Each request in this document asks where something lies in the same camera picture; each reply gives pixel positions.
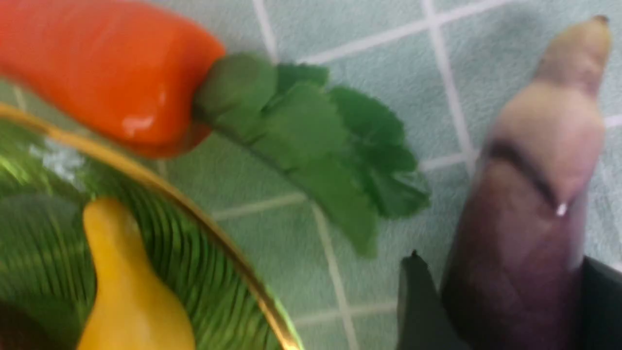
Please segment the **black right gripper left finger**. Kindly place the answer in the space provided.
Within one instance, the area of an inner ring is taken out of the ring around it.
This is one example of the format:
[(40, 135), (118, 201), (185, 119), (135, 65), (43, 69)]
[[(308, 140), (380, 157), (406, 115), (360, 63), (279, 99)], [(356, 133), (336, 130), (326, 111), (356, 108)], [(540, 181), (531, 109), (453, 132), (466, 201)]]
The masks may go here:
[(397, 314), (398, 350), (468, 350), (438, 296), (429, 266), (414, 250), (400, 261)]

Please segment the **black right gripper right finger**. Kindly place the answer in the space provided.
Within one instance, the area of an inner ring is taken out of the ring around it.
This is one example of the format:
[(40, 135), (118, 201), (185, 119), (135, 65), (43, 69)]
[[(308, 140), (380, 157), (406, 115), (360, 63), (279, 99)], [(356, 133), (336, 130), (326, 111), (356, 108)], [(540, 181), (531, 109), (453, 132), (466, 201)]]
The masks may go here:
[(578, 350), (622, 348), (621, 271), (588, 255), (581, 262)]

